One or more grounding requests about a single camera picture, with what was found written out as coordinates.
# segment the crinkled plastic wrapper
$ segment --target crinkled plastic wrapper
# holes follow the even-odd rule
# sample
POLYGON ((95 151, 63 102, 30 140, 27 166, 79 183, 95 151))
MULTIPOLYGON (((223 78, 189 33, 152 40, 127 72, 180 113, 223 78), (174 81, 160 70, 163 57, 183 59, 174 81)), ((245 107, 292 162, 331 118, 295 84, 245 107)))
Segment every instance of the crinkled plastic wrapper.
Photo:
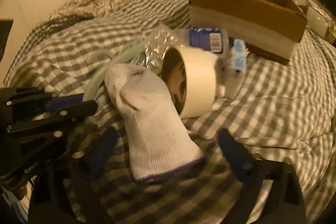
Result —
POLYGON ((170 47, 186 45, 186 41, 163 24, 157 26, 143 41, 135 43, 144 43, 144 52, 135 57, 131 63, 144 66, 156 74, 161 72, 163 59, 170 47))

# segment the box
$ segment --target box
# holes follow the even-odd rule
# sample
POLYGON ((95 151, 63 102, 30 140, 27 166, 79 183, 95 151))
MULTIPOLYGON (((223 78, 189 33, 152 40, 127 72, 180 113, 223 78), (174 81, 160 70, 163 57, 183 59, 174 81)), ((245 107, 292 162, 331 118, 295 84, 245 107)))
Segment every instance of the box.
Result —
POLYGON ((250 52, 288 64, 306 18, 292 0, 189 0, 193 27, 225 28, 250 52))

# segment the white sock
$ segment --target white sock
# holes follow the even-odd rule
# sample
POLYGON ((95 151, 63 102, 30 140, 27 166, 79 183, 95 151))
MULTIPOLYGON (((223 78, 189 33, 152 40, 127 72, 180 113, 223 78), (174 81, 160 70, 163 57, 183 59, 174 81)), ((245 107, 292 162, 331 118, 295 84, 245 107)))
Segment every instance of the white sock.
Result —
POLYGON ((166 84, 153 72, 116 64, 107 70, 105 85, 125 121, 135 180, 152 181, 203 158, 189 138, 166 84))

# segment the bed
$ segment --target bed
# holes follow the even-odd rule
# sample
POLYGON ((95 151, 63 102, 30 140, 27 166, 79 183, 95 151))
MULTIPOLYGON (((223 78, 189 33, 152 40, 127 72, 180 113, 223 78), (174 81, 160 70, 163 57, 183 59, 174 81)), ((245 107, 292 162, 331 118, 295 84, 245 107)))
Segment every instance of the bed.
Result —
MULTIPOLYGON (((4 84, 38 86, 60 96, 82 93, 95 71, 108 62, 99 58, 87 64, 89 54, 107 48, 118 53, 159 23, 172 29, 188 27, 188 4, 188 0, 72 0, 31 31, 4 84)), ((134 183, 123 120, 105 87, 100 87, 95 115, 99 131, 113 126, 120 137, 92 188, 115 223, 220 223, 241 189, 214 141, 223 127, 266 159, 289 157, 308 222, 317 220, 336 192, 336 49, 306 29, 288 66, 249 54, 247 68, 236 99, 218 99, 212 112, 183 120, 207 163, 161 185, 134 183)), ((96 134, 77 133, 71 148, 84 149, 96 134)), ((271 181, 265 180, 249 222, 260 216, 270 187, 271 181)), ((81 219, 76 197, 69 197, 81 219)))

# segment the white tape roll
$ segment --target white tape roll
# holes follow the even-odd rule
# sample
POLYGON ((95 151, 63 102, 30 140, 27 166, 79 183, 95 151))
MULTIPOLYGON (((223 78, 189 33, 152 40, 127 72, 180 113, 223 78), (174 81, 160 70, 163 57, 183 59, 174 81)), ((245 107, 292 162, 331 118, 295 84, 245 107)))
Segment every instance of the white tape roll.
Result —
POLYGON ((184 119, 203 115, 211 111, 216 95, 217 56, 200 48, 172 47, 163 61, 162 79, 165 82, 167 75, 181 60, 185 69, 186 88, 180 117, 184 119))

